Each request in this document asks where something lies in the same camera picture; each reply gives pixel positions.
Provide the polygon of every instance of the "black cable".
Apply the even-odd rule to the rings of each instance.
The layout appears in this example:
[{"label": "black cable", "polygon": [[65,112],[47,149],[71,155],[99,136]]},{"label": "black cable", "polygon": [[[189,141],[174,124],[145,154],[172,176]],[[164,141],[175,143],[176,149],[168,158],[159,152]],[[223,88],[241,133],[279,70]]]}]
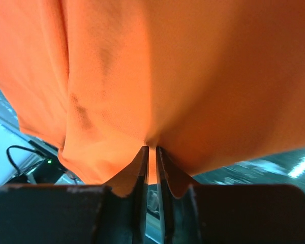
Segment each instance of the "black cable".
[{"label": "black cable", "polygon": [[39,155],[39,156],[45,157],[45,155],[42,152],[40,152],[38,150],[35,150],[35,149],[30,149],[28,147],[18,146],[18,145],[12,145],[12,146],[8,147],[7,150],[6,150],[6,154],[7,154],[7,157],[8,157],[8,160],[9,160],[10,164],[17,170],[17,175],[21,175],[21,170],[16,165],[16,163],[13,161],[13,159],[10,155],[10,149],[12,149],[12,148],[18,148],[18,149],[21,149],[21,150],[24,150],[24,151],[30,151],[32,153],[35,153],[35,154]]}]

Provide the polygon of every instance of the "orange fabric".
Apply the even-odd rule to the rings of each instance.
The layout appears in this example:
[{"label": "orange fabric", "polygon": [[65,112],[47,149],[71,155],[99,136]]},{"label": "orange fabric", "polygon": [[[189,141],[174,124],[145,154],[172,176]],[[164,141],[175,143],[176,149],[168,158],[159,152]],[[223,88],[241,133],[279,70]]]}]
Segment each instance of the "orange fabric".
[{"label": "orange fabric", "polygon": [[0,1],[0,89],[89,184],[305,147],[305,1]]}]

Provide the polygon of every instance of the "orange cloth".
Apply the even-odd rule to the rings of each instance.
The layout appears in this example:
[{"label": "orange cloth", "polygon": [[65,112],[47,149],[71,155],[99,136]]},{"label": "orange cloth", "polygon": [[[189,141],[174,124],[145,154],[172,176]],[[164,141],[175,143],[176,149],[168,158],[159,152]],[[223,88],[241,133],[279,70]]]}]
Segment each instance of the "orange cloth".
[{"label": "orange cloth", "polygon": [[305,1],[0,0],[0,89],[90,184],[305,147]]}]

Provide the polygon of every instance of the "wire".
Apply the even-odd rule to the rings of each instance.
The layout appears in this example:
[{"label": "wire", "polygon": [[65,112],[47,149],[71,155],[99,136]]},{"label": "wire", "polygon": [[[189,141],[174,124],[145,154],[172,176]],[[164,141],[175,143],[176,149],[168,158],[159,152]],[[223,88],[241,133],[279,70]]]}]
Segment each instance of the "wire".
[{"label": "wire", "polygon": [[16,165],[16,163],[14,162],[14,160],[12,159],[12,157],[10,155],[10,149],[12,149],[12,148],[18,148],[18,149],[21,149],[21,150],[24,150],[24,151],[30,151],[32,153],[35,153],[35,154],[39,155],[39,156],[45,157],[45,155],[42,152],[40,152],[38,150],[35,150],[35,149],[30,149],[28,147],[18,146],[18,145],[12,145],[12,146],[8,147],[7,150],[6,150],[6,154],[7,154],[7,157],[8,157],[8,160],[9,160],[10,164],[17,170],[17,175],[21,175],[21,170]]}]

